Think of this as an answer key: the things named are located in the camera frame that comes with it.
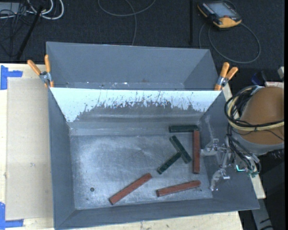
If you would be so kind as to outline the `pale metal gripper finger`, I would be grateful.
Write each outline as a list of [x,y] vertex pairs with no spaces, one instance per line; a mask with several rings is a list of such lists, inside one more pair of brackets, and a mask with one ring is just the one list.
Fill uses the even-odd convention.
[[227,175],[226,170],[221,168],[213,174],[209,189],[211,191],[215,191],[217,189],[218,184],[220,184],[221,182],[224,182],[226,180],[229,180],[229,179],[230,179],[230,176]]
[[201,156],[215,156],[218,150],[219,139],[214,138],[201,149]]

